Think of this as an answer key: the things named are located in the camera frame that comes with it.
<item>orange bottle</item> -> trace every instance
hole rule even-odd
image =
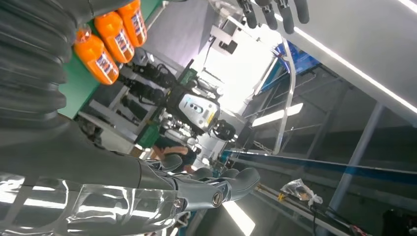
[[[124,27],[133,46],[141,47],[144,45],[148,32],[141,12],[141,1],[134,0],[128,5],[119,8],[118,13],[123,19]]]
[[[135,55],[135,49],[127,36],[123,20],[110,12],[94,19],[94,25],[100,33],[112,56],[121,63],[128,63]]]
[[[82,25],[77,31],[74,51],[90,73],[102,84],[111,85],[119,77],[119,70],[103,41],[91,33],[87,24]]]

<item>metal screw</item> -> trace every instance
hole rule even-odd
[[[176,208],[180,208],[180,207],[181,207],[181,200],[180,200],[180,199],[176,199],[176,200],[174,201],[174,206],[175,206]]]
[[[222,193],[216,193],[213,196],[213,206],[214,207],[220,206],[222,201],[223,201],[223,194]]]

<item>white ceiling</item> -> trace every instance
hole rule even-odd
[[[296,32],[287,35],[280,21],[278,31],[416,125],[417,5],[409,0],[307,1],[310,22],[299,23],[290,0]],[[254,8],[258,23],[264,23],[262,12]]]

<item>black cable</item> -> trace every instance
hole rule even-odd
[[[315,202],[313,202],[313,205],[311,205],[310,211],[313,213],[313,236],[316,236],[316,216],[317,216],[317,208],[316,208],[316,203]]]

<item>yellow clip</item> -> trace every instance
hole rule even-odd
[[[285,198],[284,194],[280,193],[278,195],[278,201],[282,202],[284,200],[284,198]]]

